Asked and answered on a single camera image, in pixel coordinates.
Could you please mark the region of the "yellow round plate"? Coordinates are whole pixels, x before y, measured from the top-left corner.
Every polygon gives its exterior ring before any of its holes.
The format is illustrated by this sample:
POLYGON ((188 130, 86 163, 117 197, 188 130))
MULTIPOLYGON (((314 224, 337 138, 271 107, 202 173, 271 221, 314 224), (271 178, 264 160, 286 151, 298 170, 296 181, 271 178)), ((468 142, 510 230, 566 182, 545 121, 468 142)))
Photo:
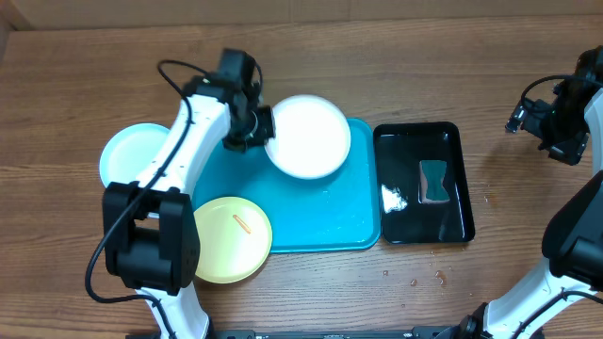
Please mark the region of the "yellow round plate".
POLYGON ((209 283, 242 281, 266 261, 272 228, 265 212, 238 197, 212 200, 194 212, 201 243, 196 276, 209 283))

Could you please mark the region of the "white round plate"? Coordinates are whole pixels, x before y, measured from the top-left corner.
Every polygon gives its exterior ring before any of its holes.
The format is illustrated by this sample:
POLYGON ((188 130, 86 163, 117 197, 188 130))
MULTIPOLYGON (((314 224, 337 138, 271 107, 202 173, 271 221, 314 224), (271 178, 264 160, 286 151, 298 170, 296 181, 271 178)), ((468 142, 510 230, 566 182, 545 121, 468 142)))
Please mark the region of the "white round plate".
POLYGON ((275 137, 269 160, 294 178, 314 180, 336 172, 350 152, 351 131, 343 112, 315 95, 288 97, 272 108, 275 137))

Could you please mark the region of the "green dish sponge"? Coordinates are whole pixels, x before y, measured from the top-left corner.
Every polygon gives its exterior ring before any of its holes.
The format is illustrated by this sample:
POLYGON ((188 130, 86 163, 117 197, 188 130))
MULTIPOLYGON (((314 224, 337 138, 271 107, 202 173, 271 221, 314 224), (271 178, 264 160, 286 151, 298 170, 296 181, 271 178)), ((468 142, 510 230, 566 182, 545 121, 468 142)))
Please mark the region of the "green dish sponge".
POLYGON ((447 163, 443 160, 422 160, 419 162, 419 202, 441 204, 449 201, 444 188, 447 163))

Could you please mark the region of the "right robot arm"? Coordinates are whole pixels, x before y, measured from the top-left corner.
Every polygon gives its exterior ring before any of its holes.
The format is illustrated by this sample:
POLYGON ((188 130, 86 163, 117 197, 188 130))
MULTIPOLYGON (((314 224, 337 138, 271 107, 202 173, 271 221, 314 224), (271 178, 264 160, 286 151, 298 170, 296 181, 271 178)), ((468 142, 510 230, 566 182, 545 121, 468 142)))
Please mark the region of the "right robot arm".
POLYGON ((538 137, 540 149, 567 165, 590 147, 593 176, 548 223, 534 269, 440 338, 540 338, 545 323, 573 303, 602 300, 602 49, 583 52, 573 74, 553 79, 554 101, 522 95, 505 128, 538 137))

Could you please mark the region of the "light blue round plate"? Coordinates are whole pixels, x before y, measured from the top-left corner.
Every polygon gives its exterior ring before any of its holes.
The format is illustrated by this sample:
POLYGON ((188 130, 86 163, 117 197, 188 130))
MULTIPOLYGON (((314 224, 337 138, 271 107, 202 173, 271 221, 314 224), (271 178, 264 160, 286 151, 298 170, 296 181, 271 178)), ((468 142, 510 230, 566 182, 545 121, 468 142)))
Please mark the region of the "light blue round plate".
POLYGON ((154 159, 170 130, 159 124, 139 123, 122 129, 104 147, 99 174, 104 187, 111 182, 134 181, 154 159))

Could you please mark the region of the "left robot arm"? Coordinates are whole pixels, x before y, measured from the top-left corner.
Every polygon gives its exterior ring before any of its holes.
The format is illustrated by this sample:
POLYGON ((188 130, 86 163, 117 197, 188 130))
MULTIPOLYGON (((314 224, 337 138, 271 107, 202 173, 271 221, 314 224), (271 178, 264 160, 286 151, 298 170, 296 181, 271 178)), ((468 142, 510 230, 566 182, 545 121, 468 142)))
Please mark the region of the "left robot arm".
POLYGON ((110 183, 103 196, 104 236, 96 256, 143 299, 162 338, 205 338, 210 318, 194 286, 201 252, 191 195, 220 144, 244 152, 274 136, 273 118, 259 105, 261 81, 249 75, 196 76, 153 161, 128 184, 110 183))

